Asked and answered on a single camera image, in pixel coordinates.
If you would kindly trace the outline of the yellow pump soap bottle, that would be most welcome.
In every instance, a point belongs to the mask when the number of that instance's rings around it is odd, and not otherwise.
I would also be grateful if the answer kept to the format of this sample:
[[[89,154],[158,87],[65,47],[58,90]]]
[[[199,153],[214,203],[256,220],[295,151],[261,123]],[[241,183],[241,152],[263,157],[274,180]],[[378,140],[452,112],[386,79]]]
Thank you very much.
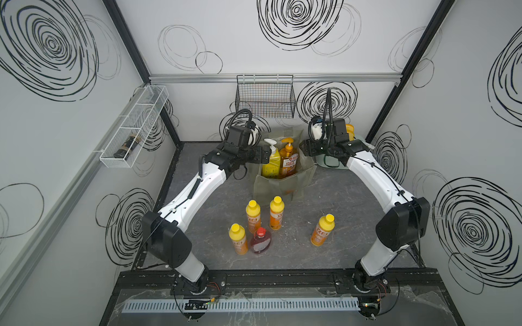
[[[271,154],[269,162],[262,167],[262,176],[268,179],[277,179],[281,168],[281,155],[277,149],[277,141],[273,139],[264,139],[264,142],[269,144]]]

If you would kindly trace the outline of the green fabric shopping bag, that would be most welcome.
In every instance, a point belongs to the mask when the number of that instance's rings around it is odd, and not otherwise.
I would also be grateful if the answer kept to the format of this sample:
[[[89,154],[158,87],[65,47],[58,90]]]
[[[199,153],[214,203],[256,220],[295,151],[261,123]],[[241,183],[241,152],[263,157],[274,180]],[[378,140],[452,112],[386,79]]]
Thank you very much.
[[[293,146],[298,151],[296,172],[283,179],[271,179],[262,176],[262,165],[247,163],[247,180],[253,199],[261,205],[267,205],[275,196],[281,196],[284,202],[299,200],[304,196],[304,189],[312,184],[317,166],[312,157],[305,156],[299,149],[299,143],[306,138],[302,129],[281,129],[271,133],[262,133],[259,145],[269,145],[264,139],[277,141],[276,148],[282,149],[283,139],[293,138]]]

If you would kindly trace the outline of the orange pump soap bottle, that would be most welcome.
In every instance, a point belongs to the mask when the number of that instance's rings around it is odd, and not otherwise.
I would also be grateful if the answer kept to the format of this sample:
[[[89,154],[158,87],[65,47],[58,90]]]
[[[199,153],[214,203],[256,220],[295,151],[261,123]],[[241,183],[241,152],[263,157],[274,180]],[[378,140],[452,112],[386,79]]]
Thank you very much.
[[[295,174],[299,151],[294,147],[294,139],[292,137],[282,139],[281,142],[283,147],[279,151],[281,156],[279,177],[283,179]]]

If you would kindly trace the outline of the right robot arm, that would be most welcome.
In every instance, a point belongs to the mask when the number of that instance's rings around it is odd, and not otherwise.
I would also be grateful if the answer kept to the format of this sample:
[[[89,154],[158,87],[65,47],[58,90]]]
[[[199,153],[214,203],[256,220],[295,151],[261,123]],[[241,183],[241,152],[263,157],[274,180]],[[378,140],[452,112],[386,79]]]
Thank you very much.
[[[384,216],[375,227],[376,241],[358,260],[353,283],[362,293],[372,291],[396,256],[425,235],[430,204],[405,190],[381,167],[369,146],[350,139],[343,119],[321,118],[308,125],[309,138],[301,141],[304,155],[330,156],[362,180],[381,205]]]

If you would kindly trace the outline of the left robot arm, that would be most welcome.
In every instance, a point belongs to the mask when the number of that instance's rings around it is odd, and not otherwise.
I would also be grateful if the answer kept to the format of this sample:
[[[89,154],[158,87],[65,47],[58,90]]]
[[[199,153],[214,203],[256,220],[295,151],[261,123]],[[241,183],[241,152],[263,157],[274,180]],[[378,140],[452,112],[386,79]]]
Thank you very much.
[[[174,269],[190,291],[202,293],[208,284],[208,268],[192,252],[186,231],[210,195],[247,163],[269,162],[269,147],[259,145],[260,132],[254,122],[231,126],[216,149],[198,160],[198,173],[187,186],[158,212],[141,219],[145,250]]]

